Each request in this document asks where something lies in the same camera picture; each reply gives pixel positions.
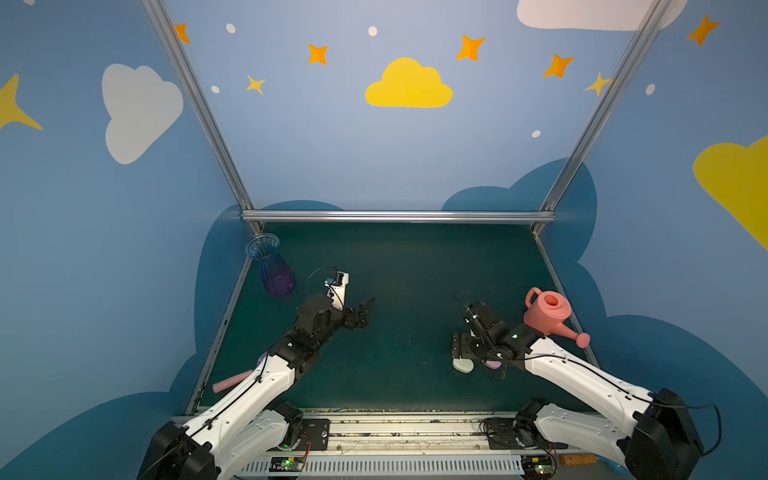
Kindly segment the purple ribbed glass vase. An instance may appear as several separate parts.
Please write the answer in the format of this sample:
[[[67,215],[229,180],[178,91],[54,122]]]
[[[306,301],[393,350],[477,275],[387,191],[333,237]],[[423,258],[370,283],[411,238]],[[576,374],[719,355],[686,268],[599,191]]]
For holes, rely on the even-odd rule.
[[[253,236],[245,246],[248,257],[259,268],[262,285],[273,297],[290,294],[296,286],[296,277],[280,252],[281,242],[272,233]]]

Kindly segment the aluminium left frame post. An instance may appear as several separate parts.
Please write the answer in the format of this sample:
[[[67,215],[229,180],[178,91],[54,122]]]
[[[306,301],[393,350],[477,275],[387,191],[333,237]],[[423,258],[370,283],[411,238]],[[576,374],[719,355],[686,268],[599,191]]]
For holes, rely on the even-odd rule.
[[[175,25],[172,23],[172,18],[165,2],[159,0],[142,0],[141,3],[177,76],[179,77],[183,90],[192,105],[226,180],[239,203],[241,214],[252,210],[254,205],[251,197],[231,151],[214,118],[203,89],[184,50],[182,41],[178,37]]]

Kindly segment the pink toy watering can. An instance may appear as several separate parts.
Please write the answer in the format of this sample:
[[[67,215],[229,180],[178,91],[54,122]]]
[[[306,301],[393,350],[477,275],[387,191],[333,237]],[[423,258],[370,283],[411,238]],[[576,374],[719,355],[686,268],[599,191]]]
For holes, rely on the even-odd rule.
[[[523,322],[544,336],[558,335],[573,340],[579,348],[589,346],[591,337],[587,333],[576,333],[564,325],[570,318],[572,307],[569,301],[555,291],[531,288],[525,296],[526,312]]]

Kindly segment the blue toy garden fork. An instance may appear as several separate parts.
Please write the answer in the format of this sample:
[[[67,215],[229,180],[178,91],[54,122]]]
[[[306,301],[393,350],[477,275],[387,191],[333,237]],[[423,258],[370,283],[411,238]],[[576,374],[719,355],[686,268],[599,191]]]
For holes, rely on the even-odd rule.
[[[559,457],[559,463],[564,466],[587,466],[603,463],[608,466],[615,474],[620,476],[629,476],[630,472],[620,464],[605,457],[594,454],[566,454]]]

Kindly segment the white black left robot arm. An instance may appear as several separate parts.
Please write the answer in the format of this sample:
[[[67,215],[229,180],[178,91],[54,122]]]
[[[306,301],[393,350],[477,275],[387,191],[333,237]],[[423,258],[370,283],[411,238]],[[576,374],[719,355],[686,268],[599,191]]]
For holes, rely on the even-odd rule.
[[[316,363],[320,348],[341,328],[369,324],[372,299],[356,308],[315,294],[258,366],[204,413],[179,426],[170,421],[152,437],[139,479],[232,479],[254,458],[297,442],[301,410],[282,400]]]

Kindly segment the aluminium right frame post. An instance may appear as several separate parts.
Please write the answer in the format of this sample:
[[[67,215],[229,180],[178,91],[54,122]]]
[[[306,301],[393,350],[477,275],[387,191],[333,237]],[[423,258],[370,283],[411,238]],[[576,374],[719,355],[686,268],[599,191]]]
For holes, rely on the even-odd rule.
[[[673,4],[672,0],[655,0],[641,20],[635,34],[621,57],[607,90],[600,96],[594,111],[585,125],[574,149],[567,157],[555,181],[547,193],[539,213],[542,220],[531,224],[531,232],[538,238],[547,223],[555,220],[555,210],[585,161],[588,153],[606,125],[612,111],[662,30],[663,19]]]

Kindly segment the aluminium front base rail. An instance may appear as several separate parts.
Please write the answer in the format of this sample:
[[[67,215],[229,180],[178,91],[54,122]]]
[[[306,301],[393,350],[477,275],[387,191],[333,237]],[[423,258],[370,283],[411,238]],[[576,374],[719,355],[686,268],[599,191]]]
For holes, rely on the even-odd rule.
[[[456,419],[377,419],[347,423],[340,432],[351,436],[363,453],[417,449],[467,448],[485,440],[502,450],[550,450],[566,444],[622,465],[636,479],[674,479],[677,464],[664,452],[670,445],[660,423],[659,408],[649,405],[629,417],[629,429],[596,415],[565,410],[532,400],[513,418],[486,418],[474,427]],[[277,448],[299,442],[303,414],[285,402],[274,402],[255,414],[211,410],[183,426],[164,425],[152,438],[141,479],[230,479],[249,462]]]

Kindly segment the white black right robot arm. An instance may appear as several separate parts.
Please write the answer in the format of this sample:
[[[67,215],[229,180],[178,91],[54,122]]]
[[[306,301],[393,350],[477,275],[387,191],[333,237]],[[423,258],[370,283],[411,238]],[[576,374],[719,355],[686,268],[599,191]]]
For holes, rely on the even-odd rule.
[[[687,479],[709,455],[676,393],[651,392],[620,380],[560,347],[526,323],[508,326],[485,303],[466,306],[465,333],[452,337],[454,362],[515,366],[543,378],[592,408],[582,414],[533,398],[512,418],[489,418],[482,428],[500,449],[567,445],[626,469],[636,479]]]

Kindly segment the aluminium frame post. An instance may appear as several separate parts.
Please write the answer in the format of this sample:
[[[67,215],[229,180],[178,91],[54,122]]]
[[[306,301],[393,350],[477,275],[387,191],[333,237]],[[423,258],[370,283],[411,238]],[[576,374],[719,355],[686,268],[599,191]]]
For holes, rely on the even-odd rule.
[[[555,220],[555,210],[585,161],[588,153],[606,125],[612,111],[662,30],[663,19],[673,4],[672,0],[655,0],[641,20],[635,34],[621,57],[607,90],[600,96],[594,111],[585,125],[574,149],[567,157],[555,181],[547,193],[539,213],[542,220],[531,224],[531,232],[538,238],[547,223]]]
[[[172,18],[165,2],[159,0],[142,0],[141,3],[177,76],[179,77],[183,90],[192,105],[226,180],[239,203],[241,214],[252,210],[254,205],[251,197],[231,151],[214,118],[203,89],[184,50],[182,41],[178,37],[175,25],[172,23]]]

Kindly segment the aluminium back frame rail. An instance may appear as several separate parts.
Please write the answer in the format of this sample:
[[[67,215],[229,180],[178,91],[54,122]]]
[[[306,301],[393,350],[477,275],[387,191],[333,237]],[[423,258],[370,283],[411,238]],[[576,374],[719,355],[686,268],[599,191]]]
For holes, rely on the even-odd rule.
[[[534,212],[449,212],[449,211],[302,211],[244,210],[245,221],[259,222],[335,222],[335,223],[430,223],[430,224],[548,224],[555,214]]]

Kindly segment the white earbud charging case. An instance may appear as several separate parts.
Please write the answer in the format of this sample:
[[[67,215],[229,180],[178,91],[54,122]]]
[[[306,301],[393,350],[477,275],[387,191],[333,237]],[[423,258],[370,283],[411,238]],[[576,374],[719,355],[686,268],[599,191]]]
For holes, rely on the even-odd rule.
[[[464,358],[454,358],[451,362],[452,367],[462,373],[462,374],[469,374],[474,369],[474,361],[470,359],[464,359]]]

